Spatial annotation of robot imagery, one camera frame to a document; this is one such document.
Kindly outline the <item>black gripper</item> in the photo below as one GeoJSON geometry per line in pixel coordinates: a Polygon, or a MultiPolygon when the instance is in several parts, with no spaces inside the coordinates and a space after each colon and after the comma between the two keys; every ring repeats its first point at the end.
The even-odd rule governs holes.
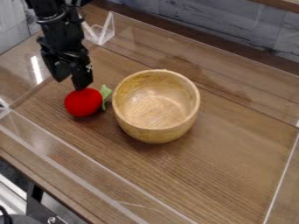
{"type": "Polygon", "coordinates": [[[39,15],[43,35],[36,39],[42,46],[42,58],[52,78],[63,82],[71,75],[76,91],[94,81],[90,51],[83,45],[85,22],[80,14],[39,15]]]}

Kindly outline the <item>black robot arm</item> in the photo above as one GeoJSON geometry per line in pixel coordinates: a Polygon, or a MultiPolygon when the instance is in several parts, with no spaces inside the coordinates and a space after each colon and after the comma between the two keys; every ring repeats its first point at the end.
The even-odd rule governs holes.
{"type": "Polygon", "coordinates": [[[36,42],[52,78],[63,82],[71,77],[76,91],[94,81],[90,51],[83,45],[85,31],[78,7],[64,0],[24,0],[34,10],[43,35],[36,42]]]}

